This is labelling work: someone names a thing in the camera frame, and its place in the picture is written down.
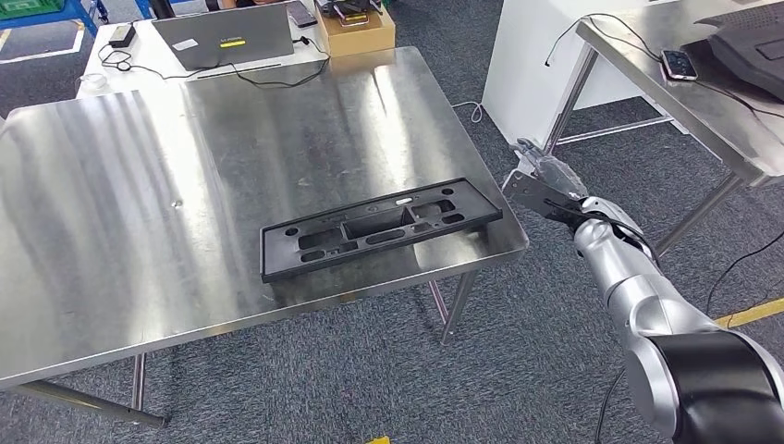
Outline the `robot right hand grey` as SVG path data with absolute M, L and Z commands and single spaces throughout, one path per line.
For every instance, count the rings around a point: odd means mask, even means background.
M 588 191 L 576 172 L 528 139 L 517 139 L 510 148 L 519 158 L 518 170 L 542 181 L 544 184 L 567 194 L 574 200 L 588 196 Z

